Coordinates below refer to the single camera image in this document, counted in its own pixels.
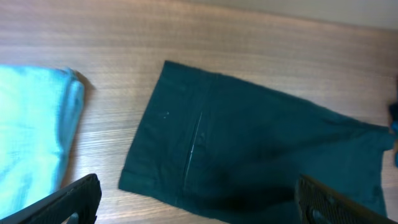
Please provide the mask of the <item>black shorts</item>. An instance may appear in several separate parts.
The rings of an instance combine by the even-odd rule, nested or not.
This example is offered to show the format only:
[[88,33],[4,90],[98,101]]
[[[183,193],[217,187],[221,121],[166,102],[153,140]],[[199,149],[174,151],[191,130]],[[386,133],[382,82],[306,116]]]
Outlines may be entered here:
[[394,140],[385,126],[167,61],[119,188],[229,223],[298,223],[295,185],[307,174],[385,215]]

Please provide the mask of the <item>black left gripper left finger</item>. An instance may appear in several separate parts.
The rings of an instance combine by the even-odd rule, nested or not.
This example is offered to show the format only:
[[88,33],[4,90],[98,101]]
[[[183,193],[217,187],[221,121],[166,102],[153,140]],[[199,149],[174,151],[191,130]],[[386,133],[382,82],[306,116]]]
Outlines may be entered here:
[[102,191],[96,174],[88,174],[55,193],[1,220],[2,224],[94,224]]

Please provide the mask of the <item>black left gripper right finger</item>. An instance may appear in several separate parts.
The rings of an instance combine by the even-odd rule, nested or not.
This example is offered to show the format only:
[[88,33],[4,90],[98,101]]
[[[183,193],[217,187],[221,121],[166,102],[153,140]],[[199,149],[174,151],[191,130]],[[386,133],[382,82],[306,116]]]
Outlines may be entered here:
[[397,224],[307,175],[297,181],[295,202],[304,224]]

